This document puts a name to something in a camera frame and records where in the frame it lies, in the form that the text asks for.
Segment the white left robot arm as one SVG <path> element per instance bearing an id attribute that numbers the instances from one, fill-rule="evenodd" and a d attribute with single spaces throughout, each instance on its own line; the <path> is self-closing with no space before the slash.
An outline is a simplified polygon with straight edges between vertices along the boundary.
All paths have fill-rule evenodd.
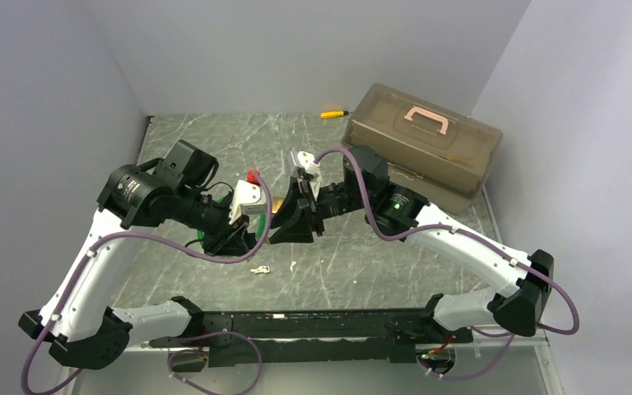
<path id="1" fill-rule="evenodd" d="M 187 298 L 133 309 L 112 307 L 109 299 L 142 244 L 154 240 L 166 221 L 202 233 L 200 259 L 238 263 L 258 251 L 247 225 L 250 212 L 265 209 L 267 191 L 240 180 L 229 196 L 216 200 L 209 184 L 218 167 L 214 156 L 180 140 L 163 158 L 114 170 L 77 260 L 49 302 L 21 316 L 20 328 L 47 342 L 60 365 L 78 369 L 103 369 L 126 348 L 165 337 L 197 343 L 205 332 L 204 313 Z"/>

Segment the silver key bunch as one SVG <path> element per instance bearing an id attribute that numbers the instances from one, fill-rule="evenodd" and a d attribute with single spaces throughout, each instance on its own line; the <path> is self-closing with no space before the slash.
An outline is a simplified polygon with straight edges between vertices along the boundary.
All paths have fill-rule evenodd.
<path id="1" fill-rule="evenodd" d="M 261 265 L 250 270 L 254 274 L 268 274 L 271 272 L 271 268 L 268 265 Z"/>

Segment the brass padlock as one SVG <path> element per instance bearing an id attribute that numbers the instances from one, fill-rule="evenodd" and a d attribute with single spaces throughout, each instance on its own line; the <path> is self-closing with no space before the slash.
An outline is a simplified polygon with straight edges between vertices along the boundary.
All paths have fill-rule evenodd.
<path id="1" fill-rule="evenodd" d="M 273 197 L 272 198 L 272 214 L 277 214 L 283 204 L 285 199 L 283 197 Z"/>

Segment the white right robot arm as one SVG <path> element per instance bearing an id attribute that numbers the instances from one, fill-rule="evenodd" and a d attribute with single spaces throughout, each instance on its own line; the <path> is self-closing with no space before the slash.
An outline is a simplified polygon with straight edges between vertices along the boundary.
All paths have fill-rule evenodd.
<path id="1" fill-rule="evenodd" d="M 391 181 L 388 162 L 367 146 L 340 153 L 343 180 L 326 186 L 314 155 L 289 153 L 290 186 L 272 218 L 270 244 L 311 244 L 323 235 L 325 220 L 370 209 L 365 220 L 375 224 L 377 235 L 430 249 L 487 284 L 465 294 L 433 295 L 421 314 L 425 338 L 439 342 L 458 329 L 487 324 L 523 337 L 536 334 L 551 293 L 549 253 L 511 249 L 454 220 L 419 193 Z"/>

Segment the green cable lock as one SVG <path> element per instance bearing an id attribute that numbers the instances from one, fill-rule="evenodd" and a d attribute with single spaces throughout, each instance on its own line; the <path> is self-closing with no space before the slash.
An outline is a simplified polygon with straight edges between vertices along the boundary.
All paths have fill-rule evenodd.
<path id="1" fill-rule="evenodd" d="M 263 235 L 266 227 L 266 216 L 258 216 L 258 224 L 251 229 L 250 216 L 241 216 L 233 225 L 221 225 L 215 232 L 197 232 L 197 240 L 203 251 L 212 256 L 223 258 L 238 257 L 247 254 Z"/>

